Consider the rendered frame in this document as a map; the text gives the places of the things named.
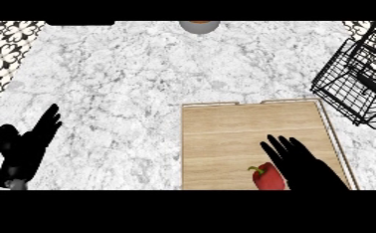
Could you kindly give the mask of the red bell pepper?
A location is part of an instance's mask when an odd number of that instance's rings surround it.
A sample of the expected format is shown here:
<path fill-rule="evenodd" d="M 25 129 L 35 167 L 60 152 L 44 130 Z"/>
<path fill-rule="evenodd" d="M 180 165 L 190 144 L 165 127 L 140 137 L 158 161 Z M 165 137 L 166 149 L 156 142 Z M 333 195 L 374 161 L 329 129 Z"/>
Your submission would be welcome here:
<path fill-rule="evenodd" d="M 267 162 L 259 166 L 250 166 L 252 182 L 258 190 L 283 190 L 284 181 L 274 165 Z"/>

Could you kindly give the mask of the grey bowl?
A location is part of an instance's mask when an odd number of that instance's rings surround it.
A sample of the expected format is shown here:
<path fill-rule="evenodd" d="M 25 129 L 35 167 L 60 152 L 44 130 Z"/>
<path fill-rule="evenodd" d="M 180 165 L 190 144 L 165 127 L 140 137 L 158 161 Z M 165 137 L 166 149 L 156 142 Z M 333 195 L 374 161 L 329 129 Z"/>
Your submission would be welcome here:
<path fill-rule="evenodd" d="M 217 29 L 218 24 L 219 24 L 218 21 L 208 21 L 203 23 L 180 21 L 183 29 L 193 34 L 208 34 Z"/>

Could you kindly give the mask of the wooden tray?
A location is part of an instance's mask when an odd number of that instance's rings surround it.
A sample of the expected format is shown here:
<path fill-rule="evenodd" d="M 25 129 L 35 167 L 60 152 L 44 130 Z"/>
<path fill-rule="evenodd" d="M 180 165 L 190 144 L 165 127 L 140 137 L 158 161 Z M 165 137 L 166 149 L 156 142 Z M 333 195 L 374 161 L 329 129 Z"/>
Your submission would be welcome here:
<path fill-rule="evenodd" d="M 183 105 L 183 188 L 252 189 L 249 168 L 270 161 L 259 144 L 295 137 L 358 188 L 321 100 L 298 99 Z"/>

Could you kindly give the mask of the black flat appliance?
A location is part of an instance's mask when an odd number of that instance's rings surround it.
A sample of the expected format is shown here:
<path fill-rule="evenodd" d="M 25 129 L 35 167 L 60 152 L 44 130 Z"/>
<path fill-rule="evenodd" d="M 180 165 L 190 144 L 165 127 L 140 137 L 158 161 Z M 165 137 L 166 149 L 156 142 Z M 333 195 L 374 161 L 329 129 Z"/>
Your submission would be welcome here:
<path fill-rule="evenodd" d="M 46 23 L 50 26 L 112 26 L 115 21 L 63 21 L 63 20 L 48 20 Z"/>

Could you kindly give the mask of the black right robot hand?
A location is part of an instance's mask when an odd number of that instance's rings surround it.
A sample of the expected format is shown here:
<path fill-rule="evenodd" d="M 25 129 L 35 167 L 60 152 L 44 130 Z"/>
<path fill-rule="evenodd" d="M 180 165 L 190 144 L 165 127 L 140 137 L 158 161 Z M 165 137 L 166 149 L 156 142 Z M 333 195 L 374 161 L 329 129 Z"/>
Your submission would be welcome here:
<path fill-rule="evenodd" d="M 284 136 L 267 136 L 259 146 L 283 175 L 290 190 L 348 191 L 329 165 L 312 155 L 302 142 Z"/>

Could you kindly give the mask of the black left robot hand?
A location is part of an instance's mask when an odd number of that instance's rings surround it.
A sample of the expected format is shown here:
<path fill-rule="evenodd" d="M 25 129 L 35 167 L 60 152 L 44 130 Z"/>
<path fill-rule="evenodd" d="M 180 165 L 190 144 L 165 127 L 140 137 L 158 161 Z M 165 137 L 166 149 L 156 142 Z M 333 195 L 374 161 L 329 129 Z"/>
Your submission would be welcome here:
<path fill-rule="evenodd" d="M 23 134 L 19 133 L 13 124 L 0 125 L 0 154 L 4 158 L 0 165 L 1 188 L 9 189 L 6 182 L 13 179 L 23 179 L 28 186 L 60 126 L 59 106 L 56 104 L 50 105 L 34 128 Z"/>

